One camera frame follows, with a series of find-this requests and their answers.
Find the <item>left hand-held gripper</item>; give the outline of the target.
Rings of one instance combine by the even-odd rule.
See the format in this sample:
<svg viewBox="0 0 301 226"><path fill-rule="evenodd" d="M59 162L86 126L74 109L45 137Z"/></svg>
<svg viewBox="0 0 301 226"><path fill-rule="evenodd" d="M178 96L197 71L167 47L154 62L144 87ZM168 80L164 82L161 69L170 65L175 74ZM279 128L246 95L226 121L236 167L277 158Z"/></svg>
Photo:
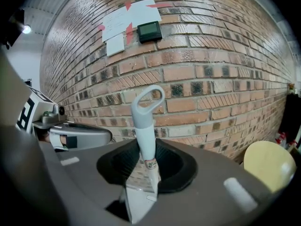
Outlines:
<svg viewBox="0 0 301 226"><path fill-rule="evenodd" d="M94 148L108 144L112 133L99 126L67 120L65 108L46 97L40 91L28 86L31 95L20 112L16 127L38 139L42 131L50 131L68 137L77 137L78 147Z"/></svg>

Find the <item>person's left hand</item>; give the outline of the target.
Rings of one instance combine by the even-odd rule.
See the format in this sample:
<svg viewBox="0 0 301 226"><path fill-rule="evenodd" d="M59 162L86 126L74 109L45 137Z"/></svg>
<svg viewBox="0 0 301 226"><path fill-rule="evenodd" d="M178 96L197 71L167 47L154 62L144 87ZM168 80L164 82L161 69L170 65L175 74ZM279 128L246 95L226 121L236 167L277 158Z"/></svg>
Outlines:
<svg viewBox="0 0 301 226"><path fill-rule="evenodd" d="M39 141L50 143L55 150L68 151L78 147L77 137L59 135L50 131L42 131L38 134Z"/></svg>

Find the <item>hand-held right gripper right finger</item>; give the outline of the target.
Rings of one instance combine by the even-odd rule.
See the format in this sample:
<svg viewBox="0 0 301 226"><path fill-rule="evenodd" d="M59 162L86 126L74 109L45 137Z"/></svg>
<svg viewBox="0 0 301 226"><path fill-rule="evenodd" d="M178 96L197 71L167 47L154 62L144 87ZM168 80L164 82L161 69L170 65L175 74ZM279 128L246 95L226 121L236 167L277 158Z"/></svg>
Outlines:
<svg viewBox="0 0 301 226"><path fill-rule="evenodd" d="M198 173L194 157L161 139L156 140L155 159L161 181L159 194L170 194L184 190Z"/></svg>

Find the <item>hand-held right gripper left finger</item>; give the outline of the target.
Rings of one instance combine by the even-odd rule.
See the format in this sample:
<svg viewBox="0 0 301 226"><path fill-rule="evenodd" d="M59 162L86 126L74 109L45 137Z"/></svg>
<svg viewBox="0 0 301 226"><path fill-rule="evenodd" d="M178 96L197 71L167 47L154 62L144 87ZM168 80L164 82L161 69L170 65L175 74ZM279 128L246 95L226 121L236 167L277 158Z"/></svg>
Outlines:
<svg viewBox="0 0 301 226"><path fill-rule="evenodd" d="M124 186L139 158L140 149L134 139L101 156L96 167L109 184Z"/></svg>

